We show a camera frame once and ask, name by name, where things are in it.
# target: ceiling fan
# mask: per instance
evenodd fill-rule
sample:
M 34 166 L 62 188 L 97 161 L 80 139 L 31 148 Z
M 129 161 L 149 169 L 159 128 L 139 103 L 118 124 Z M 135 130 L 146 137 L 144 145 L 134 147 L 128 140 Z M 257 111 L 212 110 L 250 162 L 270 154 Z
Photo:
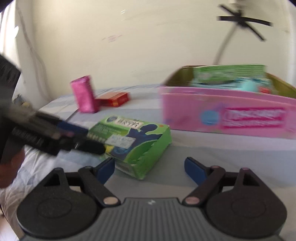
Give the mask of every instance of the ceiling fan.
M 267 26 L 272 26 L 271 22 L 256 18 L 243 17 L 243 12 L 241 9 L 239 9 L 238 11 L 233 11 L 223 4 L 219 5 L 219 7 L 225 10 L 226 12 L 232 14 L 232 16 L 218 16 L 218 21 L 236 22 L 237 25 L 242 28 L 249 28 L 260 39 L 260 41 L 264 42 L 266 40 L 252 25 L 250 25 L 247 22 L 260 23 Z

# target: ceiling fan blade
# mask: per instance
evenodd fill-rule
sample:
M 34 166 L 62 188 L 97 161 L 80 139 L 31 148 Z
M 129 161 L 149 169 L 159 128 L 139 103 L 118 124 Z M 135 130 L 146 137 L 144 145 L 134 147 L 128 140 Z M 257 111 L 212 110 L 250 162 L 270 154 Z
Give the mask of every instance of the ceiling fan blade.
M 245 24 L 247 25 L 248 28 L 250 28 L 254 32 L 254 34 L 257 35 L 257 37 L 260 39 L 260 41 L 265 42 L 266 39 L 263 38 L 263 36 L 260 33 L 258 33 L 256 29 L 254 29 L 251 25 L 249 25 L 247 23 L 245 23 Z
M 223 4 L 220 4 L 219 7 L 224 9 L 225 11 L 229 12 L 230 14 L 232 14 L 234 16 L 239 16 L 239 13 L 232 11 L 231 9 L 229 9 L 228 7 L 226 7 Z
M 232 21 L 238 22 L 239 18 L 236 16 L 218 16 L 218 21 Z
M 264 24 L 264 25 L 267 25 L 267 26 L 272 26 L 271 22 L 267 22 L 267 21 L 264 21 L 264 20 L 256 19 L 256 18 L 241 17 L 241 20 L 244 21 L 244 22 L 253 22 L 253 23 Z

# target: green package inside box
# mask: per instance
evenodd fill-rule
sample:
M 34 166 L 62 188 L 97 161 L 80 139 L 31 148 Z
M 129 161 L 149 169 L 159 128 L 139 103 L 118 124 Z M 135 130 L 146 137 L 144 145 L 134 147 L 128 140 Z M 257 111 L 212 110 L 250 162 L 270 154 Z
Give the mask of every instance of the green package inside box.
M 88 137 L 104 142 L 106 153 L 116 160 L 116 167 L 140 180 L 172 142 L 168 125 L 117 115 L 97 123 Z
M 193 68 L 192 83 L 235 80 L 239 77 L 265 78 L 263 64 L 226 64 L 198 66 Z

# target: small object on bed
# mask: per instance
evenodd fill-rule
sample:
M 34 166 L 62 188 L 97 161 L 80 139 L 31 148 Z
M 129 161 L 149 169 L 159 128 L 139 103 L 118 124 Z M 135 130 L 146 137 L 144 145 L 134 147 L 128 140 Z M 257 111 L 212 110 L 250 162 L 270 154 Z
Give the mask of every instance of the small object on bed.
M 119 107 L 129 101 L 128 92 L 109 92 L 96 98 L 102 106 Z
M 89 130 L 88 137 L 105 143 L 116 167 L 142 180 L 172 142 L 170 127 L 113 115 Z
M 78 111 L 81 113 L 96 113 L 99 111 L 100 105 L 95 101 L 90 79 L 91 77 L 88 75 L 70 83 L 79 108 Z

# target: white wall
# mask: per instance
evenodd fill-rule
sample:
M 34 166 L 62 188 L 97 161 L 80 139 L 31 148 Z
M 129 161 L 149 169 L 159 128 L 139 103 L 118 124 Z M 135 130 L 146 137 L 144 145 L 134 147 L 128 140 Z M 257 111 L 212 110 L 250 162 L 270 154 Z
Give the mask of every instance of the white wall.
M 32 42 L 33 47 L 35 47 L 34 34 L 33 34 L 33 20 L 32 20 L 32 0 L 17 0 L 18 6 L 24 18 L 26 31 L 28 37 Z M 16 36 L 16 47 L 19 63 L 18 66 L 22 71 L 17 88 L 20 90 L 21 94 L 24 95 L 26 100 L 28 100 L 34 108 L 39 109 L 49 102 L 49 99 L 41 95 L 41 92 L 37 86 L 37 78 L 35 75 L 35 66 L 33 64 L 34 56 L 31 54 L 30 48 L 25 40 L 23 28 L 20 22 L 20 16 L 18 11 L 15 12 L 15 25 L 19 26 L 19 32 Z M 44 78 L 42 76 L 42 70 L 40 65 L 36 64 L 39 71 L 39 81 L 41 87 L 44 88 Z
M 221 64 L 262 63 L 286 80 L 290 26 L 285 0 L 248 0 L 245 15 L 271 21 L 252 25 L 267 39 L 238 29 Z M 35 0 L 38 52 L 55 97 L 90 74 L 96 89 L 161 83 L 183 65 L 209 65 L 233 23 L 217 6 L 227 0 Z

